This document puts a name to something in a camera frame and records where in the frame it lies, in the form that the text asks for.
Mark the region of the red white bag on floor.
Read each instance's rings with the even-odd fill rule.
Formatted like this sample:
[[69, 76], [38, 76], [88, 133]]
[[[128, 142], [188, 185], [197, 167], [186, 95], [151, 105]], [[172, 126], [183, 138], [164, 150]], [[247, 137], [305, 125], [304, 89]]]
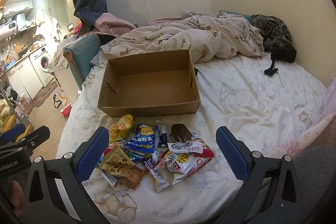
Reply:
[[60, 110], [60, 113], [62, 114], [62, 116], [64, 118], [68, 117], [70, 115], [70, 112], [71, 112], [71, 109], [72, 109], [72, 105], [71, 104], [68, 104], [67, 106], [64, 106], [61, 110]]

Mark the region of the dark brown snack packet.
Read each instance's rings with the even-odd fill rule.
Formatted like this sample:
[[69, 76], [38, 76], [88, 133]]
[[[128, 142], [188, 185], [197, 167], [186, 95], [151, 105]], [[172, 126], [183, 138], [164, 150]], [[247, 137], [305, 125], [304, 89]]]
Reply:
[[191, 140], [191, 133], [182, 123], [172, 124], [170, 132], [170, 140], [173, 143], [184, 143]]

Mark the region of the beige checked bear duvet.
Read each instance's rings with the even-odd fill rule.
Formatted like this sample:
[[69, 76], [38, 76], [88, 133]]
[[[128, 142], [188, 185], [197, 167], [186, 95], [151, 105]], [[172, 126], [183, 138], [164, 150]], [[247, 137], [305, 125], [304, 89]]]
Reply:
[[104, 68], [115, 57], [173, 50], [188, 50], [193, 63], [264, 54], [258, 28], [242, 15], [220, 12], [133, 29], [101, 46], [91, 64]]

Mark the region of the white rice cake packet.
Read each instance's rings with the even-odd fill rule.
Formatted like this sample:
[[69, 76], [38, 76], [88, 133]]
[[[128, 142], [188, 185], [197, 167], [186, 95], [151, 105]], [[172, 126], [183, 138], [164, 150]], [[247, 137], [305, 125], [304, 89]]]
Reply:
[[157, 170], [154, 170], [149, 160], [146, 161], [144, 165], [154, 180], [154, 189], [156, 192], [159, 193], [170, 186], [169, 182], [166, 181]]

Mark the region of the white washing machine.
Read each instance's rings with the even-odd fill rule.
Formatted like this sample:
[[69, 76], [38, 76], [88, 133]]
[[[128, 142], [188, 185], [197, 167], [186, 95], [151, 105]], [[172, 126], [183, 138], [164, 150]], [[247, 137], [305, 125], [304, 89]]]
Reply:
[[29, 59], [35, 70], [35, 73], [37, 74], [43, 87], [45, 88], [53, 79], [53, 76], [49, 72], [49, 64], [51, 63], [51, 58], [46, 50], [46, 47], [43, 46], [33, 51], [30, 54]]

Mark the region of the narrow white blue snack stick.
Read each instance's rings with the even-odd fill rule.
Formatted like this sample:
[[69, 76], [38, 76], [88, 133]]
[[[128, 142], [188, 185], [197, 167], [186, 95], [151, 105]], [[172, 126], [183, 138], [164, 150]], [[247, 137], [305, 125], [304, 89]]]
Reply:
[[164, 121], [156, 120], [158, 132], [159, 132], [159, 142], [158, 147], [167, 147], [167, 129]]

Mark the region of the pink cloth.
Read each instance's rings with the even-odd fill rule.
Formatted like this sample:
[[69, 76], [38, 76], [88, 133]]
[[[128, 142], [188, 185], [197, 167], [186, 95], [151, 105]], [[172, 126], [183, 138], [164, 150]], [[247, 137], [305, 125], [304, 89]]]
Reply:
[[94, 22], [93, 26], [98, 30], [98, 32], [103, 34], [109, 34], [114, 37], [120, 37], [137, 28], [134, 24], [117, 18], [116, 16], [104, 12], [98, 19]]

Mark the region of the wooden yellow chair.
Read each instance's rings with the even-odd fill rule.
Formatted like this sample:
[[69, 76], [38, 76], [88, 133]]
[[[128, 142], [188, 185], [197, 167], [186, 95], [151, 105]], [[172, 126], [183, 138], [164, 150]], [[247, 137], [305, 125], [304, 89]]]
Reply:
[[[1, 101], [1, 133], [4, 133], [8, 131], [9, 129], [13, 128], [14, 126], [22, 123], [23, 118], [19, 119], [18, 114], [16, 112], [12, 112], [9, 105], [7, 105], [5, 102]], [[25, 138], [27, 135], [29, 135], [33, 131], [33, 126], [27, 122], [25, 125], [25, 132], [22, 135], [19, 135], [15, 141], [12, 141], [12, 143], [18, 142], [19, 140]]]

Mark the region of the brown cardboard box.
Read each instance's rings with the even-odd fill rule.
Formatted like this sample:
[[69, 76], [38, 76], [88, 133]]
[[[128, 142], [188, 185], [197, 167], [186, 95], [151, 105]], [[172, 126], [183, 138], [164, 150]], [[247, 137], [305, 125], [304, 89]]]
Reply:
[[97, 106], [110, 117], [193, 114], [201, 99], [189, 50], [108, 60]]

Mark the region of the white kitchen cabinet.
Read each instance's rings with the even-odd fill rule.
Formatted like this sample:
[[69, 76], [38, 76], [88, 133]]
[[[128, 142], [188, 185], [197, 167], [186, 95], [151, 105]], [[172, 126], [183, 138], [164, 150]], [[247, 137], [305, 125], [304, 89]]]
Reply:
[[11, 87], [20, 95], [25, 94], [34, 99], [43, 87], [28, 57], [18, 61], [7, 72], [6, 76]]

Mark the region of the yellow brown cracker packet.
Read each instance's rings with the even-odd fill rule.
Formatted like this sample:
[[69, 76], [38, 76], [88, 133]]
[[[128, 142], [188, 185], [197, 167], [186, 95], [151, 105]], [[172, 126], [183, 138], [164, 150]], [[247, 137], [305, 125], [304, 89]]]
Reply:
[[137, 190], [147, 174], [147, 170], [136, 166], [119, 146], [104, 156], [99, 168], [117, 178], [124, 178], [132, 190]]

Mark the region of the brown floor mat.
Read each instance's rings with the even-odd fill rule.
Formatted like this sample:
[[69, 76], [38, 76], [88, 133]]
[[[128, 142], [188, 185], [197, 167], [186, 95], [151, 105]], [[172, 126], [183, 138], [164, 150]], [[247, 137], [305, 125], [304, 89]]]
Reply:
[[36, 96], [30, 101], [30, 104], [33, 107], [41, 107], [47, 98], [49, 98], [49, 96], [54, 93], [57, 87], [57, 82], [55, 80], [51, 81], [45, 88], [42, 88], [36, 94]]

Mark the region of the white red large snack bag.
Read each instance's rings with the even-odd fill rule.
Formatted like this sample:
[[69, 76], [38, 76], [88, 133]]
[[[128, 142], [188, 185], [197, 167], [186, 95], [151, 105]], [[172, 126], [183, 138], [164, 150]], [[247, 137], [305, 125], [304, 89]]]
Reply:
[[174, 174], [173, 185], [194, 174], [214, 158], [214, 152], [202, 139], [184, 143], [168, 143], [168, 151], [154, 167]]

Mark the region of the yellow snack bag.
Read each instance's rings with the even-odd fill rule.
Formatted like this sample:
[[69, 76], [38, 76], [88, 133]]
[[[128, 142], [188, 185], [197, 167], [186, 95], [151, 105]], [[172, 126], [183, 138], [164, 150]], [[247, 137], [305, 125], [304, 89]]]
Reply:
[[131, 114], [123, 115], [119, 120], [115, 121], [109, 128], [109, 142], [113, 143], [128, 138], [134, 129], [135, 118]]

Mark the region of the blue cartoon snack bag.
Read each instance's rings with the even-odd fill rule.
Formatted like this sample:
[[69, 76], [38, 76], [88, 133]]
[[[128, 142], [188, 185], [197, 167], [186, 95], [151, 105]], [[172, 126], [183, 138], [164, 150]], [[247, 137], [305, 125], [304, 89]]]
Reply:
[[154, 153], [155, 133], [157, 126], [139, 123], [136, 126], [137, 135], [125, 144], [125, 147], [142, 153]]

